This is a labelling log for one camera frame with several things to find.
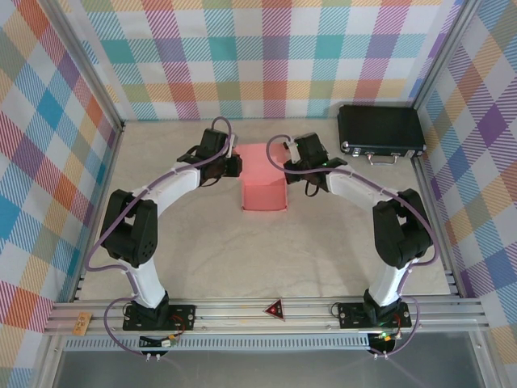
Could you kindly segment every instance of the briefcase handle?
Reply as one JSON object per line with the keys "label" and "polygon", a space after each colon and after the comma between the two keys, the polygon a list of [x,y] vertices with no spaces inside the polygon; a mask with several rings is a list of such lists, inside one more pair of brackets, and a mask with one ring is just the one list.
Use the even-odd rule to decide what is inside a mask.
{"label": "briefcase handle", "polygon": [[393,164],[395,164],[398,160],[398,157],[401,156],[400,154],[396,154],[396,153],[392,153],[391,155],[393,156],[393,161],[392,162],[373,162],[372,159],[373,159],[373,154],[366,154],[368,156],[368,161],[370,162],[370,165],[371,166],[392,166]]}

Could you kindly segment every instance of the small wooden block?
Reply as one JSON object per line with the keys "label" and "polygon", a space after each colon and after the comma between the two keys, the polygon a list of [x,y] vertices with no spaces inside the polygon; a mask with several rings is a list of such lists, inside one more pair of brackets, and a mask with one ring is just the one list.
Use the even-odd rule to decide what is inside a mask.
{"label": "small wooden block", "polygon": [[73,335],[85,335],[90,324],[91,313],[79,313],[78,320],[72,330]]}

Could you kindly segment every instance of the red triangle sign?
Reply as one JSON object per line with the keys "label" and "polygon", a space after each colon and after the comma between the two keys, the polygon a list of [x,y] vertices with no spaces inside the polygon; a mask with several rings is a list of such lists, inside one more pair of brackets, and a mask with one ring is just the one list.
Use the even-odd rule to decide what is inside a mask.
{"label": "red triangle sign", "polygon": [[282,305],[282,298],[280,298],[278,301],[270,304],[264,310],[264,313],[270,315],[271,317],[275,317],[275,318],[282,319],[283,321],[285,321],[284,305]]}

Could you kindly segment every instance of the colorful plaid backdrop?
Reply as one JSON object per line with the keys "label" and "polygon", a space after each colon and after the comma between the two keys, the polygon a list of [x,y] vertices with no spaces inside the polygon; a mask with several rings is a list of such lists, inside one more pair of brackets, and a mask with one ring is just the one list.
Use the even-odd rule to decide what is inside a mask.
{"label": "colorful plaid backdrop", "polygon": [[25,387],[115,132],[36,0],[0,0],[0,387]]}
{"label": "colorful plaid backdrop", "polygon": [[485,0],[432,94],[427,174],[517,386],[517,0]]}
{"label": "colorful plaid backdrop", "polygon": [[60,0],[122,117],[411,102],[464,0]]}

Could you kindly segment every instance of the pink box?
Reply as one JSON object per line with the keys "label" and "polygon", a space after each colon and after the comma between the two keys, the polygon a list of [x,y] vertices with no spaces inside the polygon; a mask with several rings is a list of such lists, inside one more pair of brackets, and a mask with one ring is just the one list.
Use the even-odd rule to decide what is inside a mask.
{"label": "pink box", "polygon": [[[267,160],[266,144],[238,145],[242,158],[239,176],[242,188],[242,209],[251,211],[279,211],[288,208],[288,191],[284,173]],[[287,161],[282,144],[271,145],[271,156],[279,165]]]}

